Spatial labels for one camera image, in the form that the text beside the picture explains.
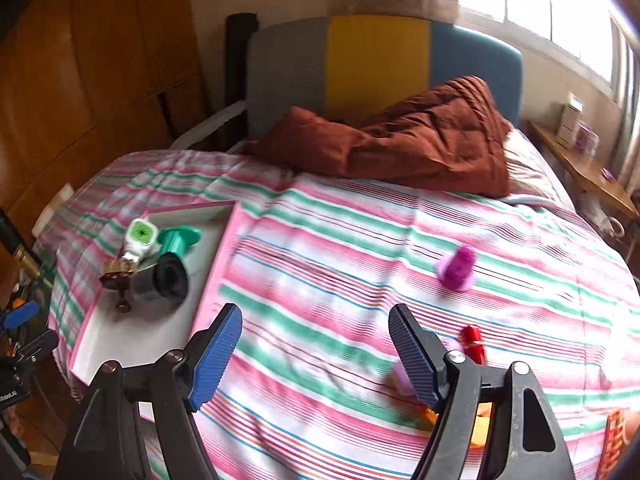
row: window sill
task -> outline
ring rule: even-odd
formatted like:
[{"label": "window sill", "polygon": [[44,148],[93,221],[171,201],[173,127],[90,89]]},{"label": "window sill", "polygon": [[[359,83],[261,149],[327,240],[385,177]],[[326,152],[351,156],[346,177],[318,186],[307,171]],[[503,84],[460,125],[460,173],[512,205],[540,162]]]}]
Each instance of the window sill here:
[{"label": "window sill", "polygon": [[593,70],[580,62],[577,57],[558,47],[555,43],[534,34],[526,28],[519,27],[511,22],[496,22],[480,14],[460,9],[460,17],[456,25],[471,28],[478,32],[484,32],[505,43],[513,44],[516,48],[521,45],[562,64],[577,73],[610,99],[614,99],[614,91],[611,83],[607,82]]}]

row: window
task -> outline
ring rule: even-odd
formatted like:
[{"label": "window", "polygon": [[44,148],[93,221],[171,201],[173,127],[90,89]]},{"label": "window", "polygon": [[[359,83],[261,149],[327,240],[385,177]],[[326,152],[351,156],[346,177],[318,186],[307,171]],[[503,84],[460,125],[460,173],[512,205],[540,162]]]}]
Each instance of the window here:
[{"label": "window", "polygon": [[482,23],[471,18],[473,23],[507,41],[523,38],[524,30],[535,35],[537,46],[552,46],[611,83],[610,0],[460,0],[460,6],[481,17]]}]

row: silver screw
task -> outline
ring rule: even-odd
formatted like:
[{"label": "silver screw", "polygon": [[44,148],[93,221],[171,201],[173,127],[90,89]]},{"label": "silver screw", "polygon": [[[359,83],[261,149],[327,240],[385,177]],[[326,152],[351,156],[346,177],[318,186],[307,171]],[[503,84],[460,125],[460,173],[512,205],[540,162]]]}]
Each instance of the silver screw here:
[{"label": "silver screw", "polygon": [[529,373],[529,365],[522,361],[516,361],[513,364],[513,370],[520,375],[527,375]]},{"label": "silver screw", "polygon": [[182,350],[169,350],[166,354],[164,354],[164,358],[170,363],[179,363],[182,361],[184,357],[184,352]]},{"label": "silver screw", "polygon": [[449,361],[458,364],[463,363],[466,360],[466,356],[460,350],[452,350],[451,352],[448,352],[447,357],[449,358]]},{"label": "silver screw", "polygon": [[103,373],[105,374],[112,374],[114,373],[114,371],[117,370],[117,368],[118,368],[117,361],[107,361],[102,364],[102,366],[100,367],[100,370],[103,371]]}]

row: wooden desk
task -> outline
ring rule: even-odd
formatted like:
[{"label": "wooden desk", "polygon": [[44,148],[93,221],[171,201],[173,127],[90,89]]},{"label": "wooden desk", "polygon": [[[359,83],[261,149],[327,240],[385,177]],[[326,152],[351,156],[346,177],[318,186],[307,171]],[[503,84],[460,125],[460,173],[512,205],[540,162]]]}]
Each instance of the wooden desk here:
[{"label": "wooden desk", "polygon": [[638,211],[631,202],[626,190],[616,182],[608,182],[602,177],[603,166],[592,156],[568,150],[556,142],[556,134],[539,124],[530,122],[530,133],[553,153],[554,157],[571,175],[578,190],[591,191],[602,200],[624,213],[629,218],[636,218]]}]

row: cable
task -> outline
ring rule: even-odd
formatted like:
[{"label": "cable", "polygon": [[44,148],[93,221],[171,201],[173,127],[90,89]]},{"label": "cable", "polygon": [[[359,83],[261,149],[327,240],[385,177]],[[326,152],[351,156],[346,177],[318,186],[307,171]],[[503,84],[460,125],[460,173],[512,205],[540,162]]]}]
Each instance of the cable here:
[{"label": "cable", "polygon": [[47,408],[49,409],[49,411],[51,412],[51,414],[58,420],[58,422],[60,424],[62,424],[65,428],[66,428],[66,424],[62,421],[62,418],[60,418],[58,416],[58,414],[56,413],[56,410],[53,409],[52,404],[49,402],[49,399],[47,398],[47,396],[44,394],[44,391],[42,389],[42,386],[40,386],[40,381],[38,380],[38,378],[36,377],[36,373],[34,371],[33,373],[33,382],[36,383],[36,388],[38,389],[38,393],[40,394],[40,396],[42,397],[42,400],[44,400],[44,403],[47,405]]},{"label": "cable", "polygon": [[27,424],[29,424],[34,430],[36,430],[39,434],[41,434],[44,438],[46,438],[49,443],[55,448],[55,450],[58,452],[58,454],[60,454],[60,448],[58,446],[56,446],[56,444],[53,442],[53,440],[50,439],[49,435],[47,435],[44,431],[42,431],[38,426],[36,426],[36,424],[34,424],[33,422],[31,422],[28,418],[26,418],[25,416],[23,416],[22,414],[18,413],[18,416]]}]

